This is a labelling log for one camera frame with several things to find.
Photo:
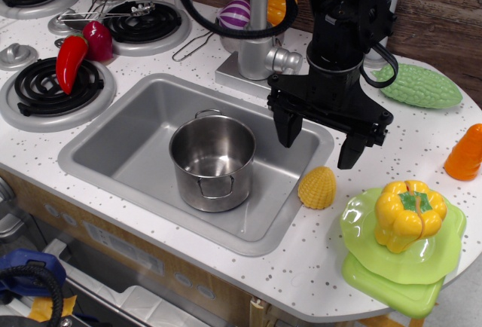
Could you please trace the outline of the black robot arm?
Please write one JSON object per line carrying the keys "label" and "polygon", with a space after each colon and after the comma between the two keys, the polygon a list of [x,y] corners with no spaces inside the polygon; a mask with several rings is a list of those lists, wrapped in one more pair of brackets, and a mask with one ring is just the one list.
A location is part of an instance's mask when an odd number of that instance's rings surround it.
{"label": "black robot arm", "polygon": [[381,45],[396,16],[391,0],[310,0],[313,37],[305,75],[272,75],[268,105],[279,142],[291,147],[305,119],[346,134],[337,166],[353,168],[363,151],[382,145],[393,115],[362,90],[382,89],[398,75],[398,62]]}

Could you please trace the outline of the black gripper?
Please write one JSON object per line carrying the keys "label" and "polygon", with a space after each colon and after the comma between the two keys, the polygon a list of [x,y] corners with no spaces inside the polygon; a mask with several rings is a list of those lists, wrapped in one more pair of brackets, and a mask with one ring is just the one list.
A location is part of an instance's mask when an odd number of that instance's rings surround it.
{"label": "black gripper", "polygon": [[393,116],[362,90],[363,78],[372,87],[382,89],[393,83],[370,79],[363,61],[336,69],[329,63],[310,65],[306,75],[272,75],[268,105],[279,142],[290,148],[301,131],[304,119],[345,133],[337,162],[340,170],[350,170],[365,146],[382,145],[386,127]]}

